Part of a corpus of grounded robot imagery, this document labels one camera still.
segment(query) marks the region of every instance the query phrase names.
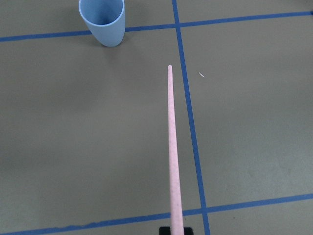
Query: pink stick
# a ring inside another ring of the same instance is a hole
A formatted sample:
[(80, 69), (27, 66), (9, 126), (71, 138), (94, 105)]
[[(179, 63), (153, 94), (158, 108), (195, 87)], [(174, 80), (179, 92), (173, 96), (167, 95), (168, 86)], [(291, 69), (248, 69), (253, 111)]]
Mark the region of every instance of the pink stick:
[(168, 126), (170, 157), (170, 194), (171, 194), (171, 235), (184, 235), (181, 194), (179, 182), (179, 164), (176, 139), (174, 89), (172, 66), (168, 66)]

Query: floor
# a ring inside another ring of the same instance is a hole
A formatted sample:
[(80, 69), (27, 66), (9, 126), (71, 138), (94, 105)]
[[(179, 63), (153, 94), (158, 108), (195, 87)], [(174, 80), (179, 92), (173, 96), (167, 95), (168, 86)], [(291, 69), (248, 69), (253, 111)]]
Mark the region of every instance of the floor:
[(185, 227), (313, 231), (309, 0), (125, 0), (101, 46), (78, 0), (0, 1), (0, 235), (169, 226), (173, 65)]

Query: blue tape line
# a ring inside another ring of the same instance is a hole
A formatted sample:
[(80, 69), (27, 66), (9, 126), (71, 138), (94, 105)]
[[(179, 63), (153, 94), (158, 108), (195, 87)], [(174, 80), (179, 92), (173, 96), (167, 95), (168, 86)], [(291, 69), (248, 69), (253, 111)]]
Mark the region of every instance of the blue tape line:
[[(313, 193), (290, 196), (290, 197), (281, 197), (281, 198), (253, 201), (253, 202), (237, 203), (237, 204), (217, 206), (217, 207), (209, 207), (205, 209), (205, 212), (215, 213), (215, 212), (238, 210), (238, 209), (244, 209), (244, 208), (250, 208), (250, 207), (260, 207), (260, 206), (267, 206), (267, 205), (274, 205), (274, 204), (281, 204), (281, 203), (288, 203), (288, 202), (297, 202), (297, 201), (304, 201), (304, 200), (312, 200), (312, 199), (313, 199)], [(183, 211), (184, 216), (197, 215), (197, 214), (203, 214), (203, 209), (200, 208), (200, 209), (192, 209), (192, 210)], [(161, 214), (152, 214), (152, 215), (147, 215), (147, 216), (107, 220), (107, 221), (101, 221), (98, 223), (90, 223), (90, 224), (82, 225), (82, 226), (70, 225), (70, 226), (63, 227), (63, 228), (45, 228), (45, 229), (36, 229), (36, 230), (28, 230), (28, 231), (21, 231), (21, 232), (4, 233), (0, 235), (44, 235), (44, 234), (51, 234), (51, 233), (61, 233), (61, 232), (69, 232), (69, 231), (75, 231), (75, 230), (108, 227), (108, 226), (115, 226), (115, 225), (122, 225), (122, 224), (147, 222), (147, 221), (168, 219), (168, 218), (170, 218), (170, 213), (161, 213)]]
[(239, 21), (254, 21), (254, 20), (265, 20), (273, 18), (285, 18), (285, 17), (299, 17), (299, 16), (310, 16), (313, 15), (313, 11), (303, 11), (303, 12), (289, 12), (289, 13), (279, 13), (279, 14), (268, 14), (268, 15), (256, 15), (256, 16), (243, 16), (243, 17), (234, 17), (234, 18), (223, 18), (207, 21), (196, 21), (196, 22), (187, 22), (181, 23), (181, 27), (191, 27), (199, 25), (208, 25), (208, 24), (221, 24), (221, 23), (230, 23), (230, 22), (239, 22)]
[(185, 98), (186, 98), (186, 105), (187, 105), (187, 112), (189, 118), (189, 127), (190, 127), (190, 134), (191, 134), (191, 142), (194, 152), (194, 161), (196, 166), (196, 174), (197, 174), (197, 182), (199, 188), (199, 196), (200, 196), (200, 203), (202, 209), (202, 218), (203, 218), (203, 225), (204, 225), (204, 232), (205, 235), (210, 235), (210, 226), (209, 226), (209, 219), (208, 215), (205, 212), (206, 209), (206, 201), (205, 201), (205, 193), (203, 188), (203, 180), (202, 180), (202, 172), (201, 172), (201, 164), (198, 152), (198, 144), (197, 144), (197, 136), (196, 136), (196, 129), (194, 124), (193, 112), (192, 112), (192, 105), (191, 105), (191, 97), (189, 91), (189, 84), (188, 84), (188, 75), (187, 75), (187, 67), (184, 55), (184, 48), (180, 30), (180, 22), (179, 22), (179, 13), (176, 0), (172, 0), (173, 5), (173, 12), (174, 12), (174, 19), (176, 24), (176, 35), (177, 35), (177, 42), (179, 48), (179, 57), (180, 57), (180, 65), (182, 70), (182, 78), (184, 83), (184, 90), (185, 90)]
[(244, 209), (244, 208), (249, 208), (249, 207), (260, 207), (260, 206), (266, 206), (266, 205), (274, 205), (274, 204), (296, 202), (296, 201), (303, 201), (303, 200), (310, 200), (310, 199), (313, 199), (313, 193), (298, 195), (298, 196), (291, 196), (291, 197), (281, 197), (281, 198), (253, 201), (253, 202), (243, 202), (243, 203), (230, 204), (230, 205), (217, 206), (217, 207), (209, 207), (206, 209), (206, 211), (208, 213), (223, 212), (223, 211)]
[(158, 25), (139, 26), (139, 27), (128, 27), (128, 28), (125, 28), (125, 32), (158, 30), (158, 29), (167, 29), (167, 28), (175, 28), (175, 24), (171, 23), (171, 24), (158, 24)]
[(10, 41), (39, 39), (39, 38), (72, 37), (72, 36), (82, 36), (82, 35), (91, 35), (91, 32), (86, 30), (86, 31), (74, 31), (74, 32), (61, 32), (61, 33), (28, 34), (28, 35), (21, 35), (21, 36), (2, 37), (0, 38), (0, 42), (10, 42)]
[(137, 223), (137, 222), (145, 222), (145, 221), (168, 219), (168, 218), (170, 218), (170, 213), (162, 213), (162, 214), (153, 214), (153, 215), (138, 216), (138, 217), (132, 217), (132, 218), (107, 220), (107, 221), (101, 221), (97, 223), (90, 223), (90, 224), (82, 225), (82, 226), (70, 225), (70, 226), (63, 227), (63, 228), (36, 229), (36, 230), (28, 230), (28, 231), (21, 231), (21, 232), (5, 233), (5, 234), (0, 234), (0, 235), (43, 235), (43, 234), (62, 233), (62, 232), (84, 230), (84, 229), (94, 229), (94, 228), (99, 228), (99, 227), (107, 227), (107, 226), (121, 225), (121, 224), (131, 224), (131, 223)]
[[(207, 21), (186, 22), (186, 23), (179, 23), (179, 26), (191, 27), (191, 26), (199, 26), (199, 25), (207, 25), (207, 24), (221, 24), (221, 23), (230, 23), (230, 22), (238, 22), (238, 21), (252, 21), (252, 20), (283, 18), (283, 17), (310, 16), (310, 15), (313, 15), (313, 11), (290, 12), (290, 13), (257, 15), (257, 16), (243, 16), (243, 17), (224, 18), (224, 19), (207, 20)], [(167, 28), (175, 28), (175, 27), (176, 27), (176, 24), (173, 24), (173, 23), (150, 25), (150, 26), (127, 27), (125, 28), (125, 32), (158, 30), (158, 29), (167, 29)], [(74, 32), (28, 34), (28, 35), (20, 35), (20, 36), (0, 37), (0, 42), (19, 41), (19, 40), (26, 40), (26, 39), (83, 36), (83, 35), (91, 35), (91, 32), (86, 30), (86, 31), (74, 31)]]

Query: blue cup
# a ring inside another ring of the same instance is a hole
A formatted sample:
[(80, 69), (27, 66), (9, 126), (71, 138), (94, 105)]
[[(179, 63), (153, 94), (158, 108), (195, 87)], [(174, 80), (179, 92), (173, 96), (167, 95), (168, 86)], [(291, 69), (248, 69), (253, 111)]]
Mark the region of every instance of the blue cup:
[(107, 47), (121, 43), (125, 33), (124, 0), (79, 0), (80, 15), (94, 37)]

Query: cup rim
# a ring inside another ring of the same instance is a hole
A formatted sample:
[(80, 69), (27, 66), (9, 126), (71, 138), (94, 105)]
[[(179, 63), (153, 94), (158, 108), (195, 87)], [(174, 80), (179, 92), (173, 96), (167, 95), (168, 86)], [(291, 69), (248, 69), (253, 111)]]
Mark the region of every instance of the cup rim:
[(106, 27), (106, 26), (110, 26), (112, 24), (114, 24), (115, 22), (117, 22), (123, 15), (124, 11), (125, 11), (125, 3), (124, 3), (124, 0), (121, 0), (122, 3), (123, 3), (123, 7), (122, 7), (122, 11), (121, 13), (119, 14), (119, 16), (114, 20), (112, 21), (111, 23), (107, 23), (107, 24), (94, 24), (92, 22), (90, 22), (89, 20), (87, 20), (85, 18), (85, 16), (83, 15), (82, 11), (81, 11), (81, 8), (80, 8), (80, 5), (81, 5), (81, 1), (82, 0), (79, 0), (79, 3), (78, 3), (78, 9), (79, 9), (79, 13), (80, 15), (82, 16), (82, 18), (84, 19), (84, 21), (88, 22), (89, 24), (93, 25), (93, 26), (97, 26), (97, 27)]

